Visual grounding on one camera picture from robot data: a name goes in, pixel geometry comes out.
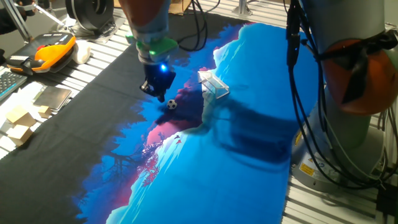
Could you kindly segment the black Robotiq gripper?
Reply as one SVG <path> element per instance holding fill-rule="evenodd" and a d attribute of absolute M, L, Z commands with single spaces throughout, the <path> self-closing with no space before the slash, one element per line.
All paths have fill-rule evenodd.
<path fill-rule="evenodd" d="M 144 65 L 145 82 L 140 89 L 148 94 L 157 93 L 157 99 L 160 102 L 165 101 L 164 93 L 171 87 L 176 76 L 166 63 L 145 64 Z"/>

